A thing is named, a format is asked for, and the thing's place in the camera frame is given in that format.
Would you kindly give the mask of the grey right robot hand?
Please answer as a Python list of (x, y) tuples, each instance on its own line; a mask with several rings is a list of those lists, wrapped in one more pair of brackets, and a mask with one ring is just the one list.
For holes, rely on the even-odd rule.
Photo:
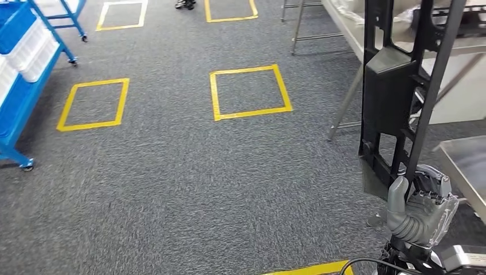
[(419, 164), (418, 187), (405, 198), (409, 181), (400, 175), (387, 193), (387, 227), (404, 242), (431, 248), (440, 243), (460, 204), (452, 194), (450, 179), (438, 169)]

